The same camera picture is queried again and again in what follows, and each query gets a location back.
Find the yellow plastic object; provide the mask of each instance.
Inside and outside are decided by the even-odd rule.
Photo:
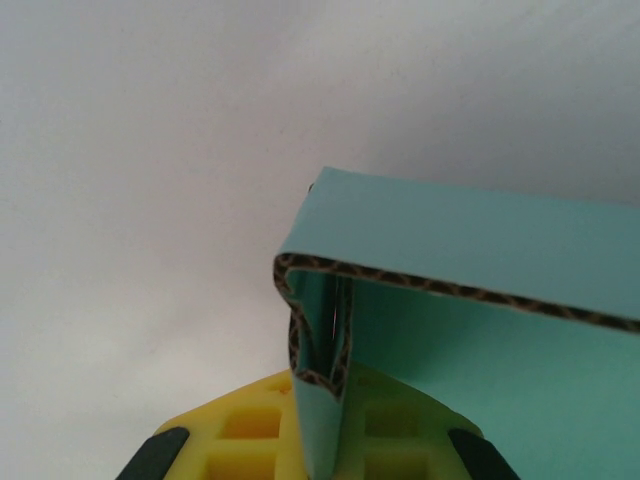
[[[478,427],[353,363],[334,480],[469,480],[447,432]],[[291,376],[267,377],[164,424],[190,436],[165,480],[306,480]]]
[[[306,480],[289,370],[176,417],[190,435],[164,480]]]

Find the teal surface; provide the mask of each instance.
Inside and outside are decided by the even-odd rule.
[[[640,318],[628,207],[326,169],[281,252]],[[366,281],[355,301],[354,360],[470,418],[523,479],[640,478],[637,335]],[[295,385],[305,461],[330,464],[340,405],[315,388]]]

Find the white background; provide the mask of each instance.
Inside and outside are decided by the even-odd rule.
[[[321,166],[640,205],[639,152],[636,0],[0,1],[2,477],[286,368]]]

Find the teal cardboard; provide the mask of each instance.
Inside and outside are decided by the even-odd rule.
[[[309,323],[294,374],[331,383],[339,338],[347,368],[353,358],[467,416],[522,478],[638,476],[640,339],[628,333],[640,331],[637,209],[325,169],[279,256],[292,254],[324,259],[286,273],[285,299]],[[340,323],[334,337],[327,260],[546,302],[551,315],[566,306],[583,322],[343,268],[354,278],[352,327]],[[584,323],[596,317],[626,331]],[[330,478],[342,398],[300,378],[294,390],[307,469]]]

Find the black rubber pad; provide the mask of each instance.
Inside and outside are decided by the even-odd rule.
[[[520,480],[491,442],[457,428],[449,438],[473,480]]]
[[[189,438],[189,430],[175,427],[142,444],[116,480],[162,480]]]

